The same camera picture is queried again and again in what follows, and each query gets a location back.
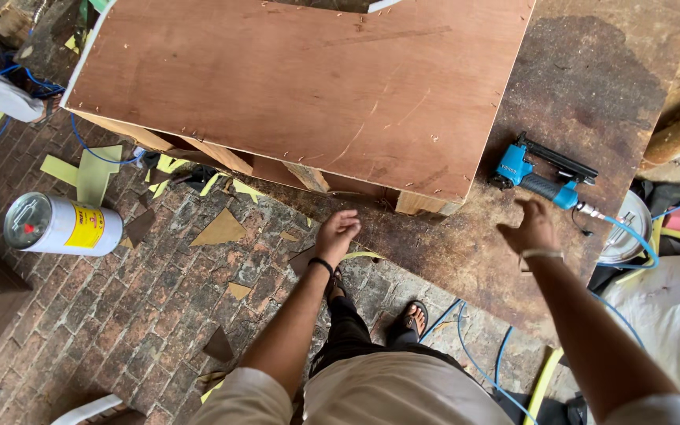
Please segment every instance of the floor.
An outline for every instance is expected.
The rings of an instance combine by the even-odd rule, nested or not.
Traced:
[[[78,119],[78,130],[92,146],[123,143],[117,135]],[[12,121],[0,138],[0,255],[28,283],[33,294],[0,339],[0,423],[49,423],[83,402],[114,392],[147,415],[147,423],[185,423],[200,407],[203,384],[196,378],[230,371],[237,360],[221,364],[200,352],[218,327],[224,327],[236,356],[278,310],[297,277],[288,266],[290,252],[313,244],[319,223],[266,197],[216,190],[200,197],[184,185],[167,189],[150,208],[156,222],[135,249],[118,246],[103,258],[24,253],[2,239],[4,214],[29,191],[75,198],[75,189],[41,172],[47,154],[77,165],[81,149],[69,116],[60,111],[46,126]],[[124,165],[107,189],[105,207],[126,222],[145,208],[144,172]],[[188,246],[224,208],[247,234],[238,242]],[[283,239],[288,231],[297,241]],[[429,307],[431,320],[455,296],[389,262],[368,257],[342,264],[345,281],[373,338],[410,299]],[[228,282],[249,286],[237,300]],[[508,324],[479,309],[467,308],[464,340],[475,360],[494,374],[496,355]],[[326,339],[329,318],[316,325],[312,354]],[[458,342],[457,312],[432,333],[427,343],[450,353],[483,382]],[[549,349],[515,331],[505,350],[501,383],[506,390],[531,392]],[[578,391],[571,373],[558,367],[549,396],[566,400]]]

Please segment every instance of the hand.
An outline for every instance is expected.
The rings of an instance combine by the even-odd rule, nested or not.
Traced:
[[[358,211],[345,209],[332,214],[316,235],[316,256],[337,267],[351,240],[361,231]]]
[[[516,199],[515,203],[524,208],[524,221],[518,228],[504,224],[497,225],[505,241],[516,254],[521,255],[526,249],[547,249],[560,251],[561,247],[555,238],[553,224],[544,204],[536,200]]]

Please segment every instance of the yellow label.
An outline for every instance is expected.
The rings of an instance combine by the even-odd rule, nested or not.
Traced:
[[[72,207],[75,208],[75,228],[64,246],[93,248],[103,235],[104,220],[101,210],[74,202]]]

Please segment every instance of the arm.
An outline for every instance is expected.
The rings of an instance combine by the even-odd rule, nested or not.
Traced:
[[[361,230],[357,214],[354,209],[336,212],[316,236],[316,256],[333,268],[340,263],[351,240]],[[291,398],[301,384],[311,336],[328,281],[329,271],[324,266],[310,264],[285,304],[240,362],[241,367],[258,369],[274,378]]]
[[[521,227],[498,225],[515,253],[560,251],[545,206],[535,200],[517,203],[524,208]],[[598,421],[604,422],[611,411],[630,401],[678,394],[666,374],[587,293],[562,259],[532,257],[526,262],[553,315],[573,376]]]

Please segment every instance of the can lid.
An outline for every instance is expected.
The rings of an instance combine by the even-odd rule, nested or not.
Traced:
[[[5,216],[5,241],[14,249],[33,246],[52,220],[52,203],[39,192],[17,198]]]
[[[639,235],[649,240],[652,236],[652,215],[645,201],[634,192],[627,191],[623,205],[618,211],[618,219]],[[627,262],[645,250],[634,236],[628,234],[621,227],[614,226],[605,241],[598,262],[619,263]]]

